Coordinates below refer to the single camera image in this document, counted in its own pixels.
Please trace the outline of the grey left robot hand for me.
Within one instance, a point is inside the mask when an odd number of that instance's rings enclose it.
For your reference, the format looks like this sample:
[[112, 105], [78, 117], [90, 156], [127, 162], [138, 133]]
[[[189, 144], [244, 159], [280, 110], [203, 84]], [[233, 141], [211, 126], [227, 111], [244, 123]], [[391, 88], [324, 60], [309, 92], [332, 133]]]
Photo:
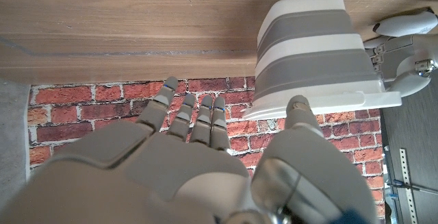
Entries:
[[437, 70], [437, 14], [418, 8], [387, 16], [377, 22], [377, 37], [363, 42], [374, 70], [387, 92], [406, 97], [419, 92]]

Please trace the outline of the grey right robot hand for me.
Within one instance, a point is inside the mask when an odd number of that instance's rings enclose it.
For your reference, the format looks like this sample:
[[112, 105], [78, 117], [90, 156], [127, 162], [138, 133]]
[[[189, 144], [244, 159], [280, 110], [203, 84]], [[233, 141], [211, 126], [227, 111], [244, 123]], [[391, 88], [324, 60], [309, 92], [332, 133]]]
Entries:
[[377, 223], [357, 168], [292, 97], [253, 173], [230, 154], [221, 97], [192, 117], [187, 95], [167, 132], [169, 77], [133, 122], [65, 146], [1, 210], [2, 223]]

